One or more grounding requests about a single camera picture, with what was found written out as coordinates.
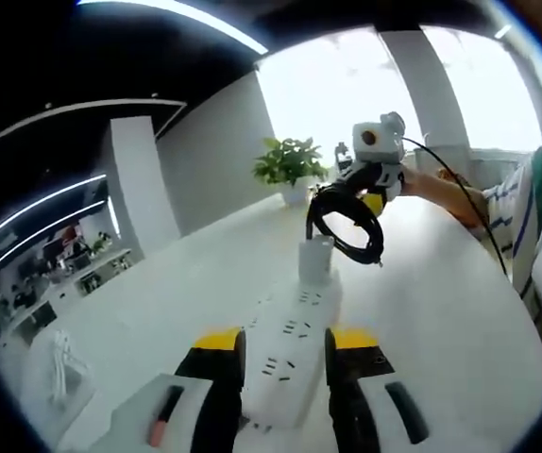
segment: led light strip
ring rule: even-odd
[[[11,248],[7,253],[5,253],[2,257],[0,257],[0,261],[4,260],[6,257],[8,257],[11,253],[13,253],[15,250],[17,250],[19,247],[21,247],[22,245],[24,245],[25,243],[31,241],[32,239],[34,239],[36,236],[38,236],[39,234],[42,234],[44,233],[47,229],[49,228],[52,228],[54,227],[55,225],[59,225],[61,222],[65,222],[66,220],[68,219],[71,219],[72,217],[74,217],[75,215],[79,215],[81,214],[82,212],[86,211],[86,210],[91,210],[92,208],[96,208],[97,206],[101,206],[103,205],[104,203],[107,203],[107,200],[102,200],[102,201],[97,201],[96,203],[92,203],[90,206],[87,206],[86,208],[82,208],[81,210],[77,210],[76,212],[70,214],[70,215],[66,215],[65,217],[63,218],[60,218],[59,220],[53,222],[52,224],[48,225],[48,226],[45,226],[43,229],[40,229],[39,231],[36,231],[34,234],[32,234],[31,236],[29,236],[28,238],[24,239],[23,241],[21,241],[20,243],[18,243],[17,245],[15,245],[13,248]]]
[[[28,212],[29,210],[31,210],[32,208],[36,208],[38,205],[40,205],[41,203],[44,203],[46,200],[50,200],[51,198],[54,198],[56,197],[57,195],[61,195],[62,193],[66,193],[66,192],[69,192],[71,191],[72,189],[75,189],[76,187],[80,187],[80,186],[83,186],[85,184],[88,184],[89,182],[93,182],[93,181],[98,181],[99,179],[103,179],[105,178],[106,176],[105,175],[99,175],[99,176],[94,176],[94,177],[90,177],[89,179],[85,179],[84,181],[81,181],[81,182],[77,182],[76,184],[72,184],[71,186],[68,186],[64,189],[61,189],[60,191],[56,191],[54,193],[50,193],[49,195],[47,195],[46,197],[44,198],[41,198],[40,200],[38,201],[35,201],[34,203],[32,203],[31,205],[29,206],[26,206],[25,208],[21,209],[21,210],[18,210],[17,212],[15,212],[13,215],[11,215],[8,219],[6,219],[5,221],[1,222],[0,223],[0,230],[2,228],[4,228],[5,226],[7,226],[8,224],[10,224],[13,220],[15,220],[17,217],[19,217],[20,215],[23,215],[25,214],[26,212]]]
[[[254,41],[246,33],[241,32],[227,22],[210,15],[208,12],[204,12],[200,9],[190,7],[175,0],[81,0],[79,5],[87,5],[89,3],[130,3],[133,5],[142,5],[144,7],[159,8],[166,11],[175,12],[181,16],[189,17],[202,24],[211,26],[218,31],[225,33],[227,36],[232,37],[235,41],[241,42],[243,45],[251,48],[259,55],[267,53],[267,48],[259,42]]]
[[[170,124],[170,122],[178,115],[178,113],[187,106],[184,102],[180,101],[169,101],[166,99],[105,99],[103,101],[89,101],[89,102],[79,102],[77,104],[72,104],[69,106],[61,106],[55,109],[49,109],[41,111],[40,113],[25,118],[22,121],[15,123],[12,126],[7,127],[6,129],[0,132],[0,139],[7,137],[11,132],[21,129],[22,127],[29,126],[37,121],[43,120],[45,118],[50,118],[51,116],[61,115],[69,111],[78,111],[85,109],[96,109],[98,107],[113,107],[113,106],[170,106],[177,107],[177,111],[173,116],[166,122],[164,126],[156,133],[156,138],[158,138],[164,129]]]
[[[510,29],[512,28],[513,26],[512,25],[505,25],[503,26],[499,31],[498,33],[496,33],[494,35],[494,38],[496,38],[497,40],[501,40],[505,35],[506,33],[508,33],[510,31]]]

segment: table surface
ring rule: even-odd
[[[124,256],[125,254],[129,253],[130,249],[122,249],[122,250],[116,250],[116,251],[110,251],[102,254],[101,256],[97,257],[89,266],[85,267],[84,269],[71,274],[64,280],[62,280],[58,284],[50,284],[44,290],[44,293],[42,293],[42,296],[38,299],[38,301],[32,305],[31,307],[22,308],[21,310],[15,311],[13,315],[13,319],[11,319],[8,326],[5,328],[3,334],[1,335],[1,338],[6,339],[9,335],[11,335],[19,325],[23,323],[27,318],[29,318],[36,310],[38,310],[40,307],[42,307],[44,304],[48,302],[49,297],[51,296],[52,292],[58,292],[61,289],[65,288],[68,284],[74,284],[79,279],[83,278],[84,276],[88,275],[89,273],[96,271],[101,266],[104,266],[108,262],[112,260],[117,260],[118,258]]]
[[[97,389],[59,447],[91,445],[111,412],[159,373],[172,374],[199,336],[246,324],[275,284],[296,280],[304,219],[305,208],[265,199],[170,244],[49,325],[69,332]],[[361,240],[350,222],[333,220]],[[523,303],[445,211],[404,197],[380,220],[382,268],[334,251],[341,324],[372,329],[423,411],[449,408],[471,432],[510,448],[542,409],[542,345]],[[303,451],[336,451],[326,393],[320,382]]]

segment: white pillar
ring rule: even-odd
[[[464,117],[448,74],[426,35],[422,30],[411,30],[383,32],[381,37],[412,96],[422,135],[428,134],[423,144],[475,185]],[[422,151],[416,151],[415,161],[424,172],[440,168]]]
[[[122,241],[134,249],[135,258],[147,258],[177,240],[151,118],[110,120],[103,162]]]

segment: potted plant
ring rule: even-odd
[[[277,184],[287,205],[306,201],[311,178],[323,181],[328,175],[319,163],[319,146],[313,146],[313,139],[280,142],[267,138],[263,142],[269,152],[256,159],[254,176],[265,184]]]

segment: yellow robot part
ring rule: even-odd
[[[376,217],[382,214],[384,203],[382,203],[382,196],[379,193],[365,193],[362,195],[361,200]]]
[[[220,332],[212,332],[208,335],[201,337],[195,342],[192,348],[200,349],[220,349],[224,351],[232,351],[235,347],[235,340],[240,333],[239,327],[232,327],[228,330]]]
[[[378,339],[364,328],[333,328],[336,349],[378,346]]]

